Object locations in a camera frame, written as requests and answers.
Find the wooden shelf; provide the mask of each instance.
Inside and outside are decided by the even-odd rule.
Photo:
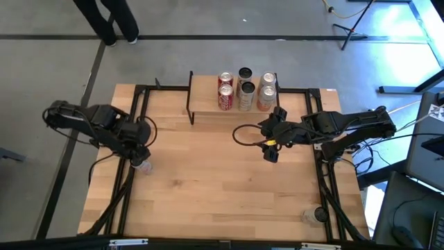
[[[254,77],[252,83],[257,86],[259,85],[259,77]],[[251,110],[240,111],[239,99],[236,97],[237,88],[237,76],[234,77],[233,90],[234,90],[234,102],[233,106],[229,110],[221,110],[218,105],[218,94],[217,94],[217,76],[193,76],[191,80],[191,89],[189,97],[189,111],[196,114],[204,115],[214,115],[214,114],[268,114],[273,112],[276,106],[276,101],[274,105],[268,111],[260,111],[257,109],[257,94],[255,90],[255,95],[253,97],[253,104]]]

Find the red coca-cola can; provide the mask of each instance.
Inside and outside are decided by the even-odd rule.
[[[229,110],[233,106],[233,87],[224,84],[219,88],[219,107],[221,110]]]
[[[222,85],[228,84],[233,86],[233,75],[230,72],[223,72],[217,78],[217,89],[219,90]]]

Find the shoe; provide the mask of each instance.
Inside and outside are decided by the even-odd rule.
[[[137,43],[137,37],[136,37],[136,39],[134,39],[132,42],[128,42],[128,43],[131,44],[131,45],[136,44],[136,43]]]

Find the yellow tag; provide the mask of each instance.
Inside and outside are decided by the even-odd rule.
[[[273,146],[273,145],[276,145],[276,141],[275,141],[275,140],[270,140],[270,141],[268,141],[268,142],[265,142],[265,145],[267,145],[267,146]]]

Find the black can lid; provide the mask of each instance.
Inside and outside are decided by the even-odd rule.
[[[242,83],[242,91],[247,94],[253,93],[255,91],[256,86],[251,82]]]
[[[253,75],[251,69],[243,67],[239,70],[239,76],[242,78],[250,78]]]
[[[324,209],[323,207],[318,207],[317,209],[315,209],[314,211],[314,217],[322,223],[327,222],[328,220],[328,212],[326,209]]]

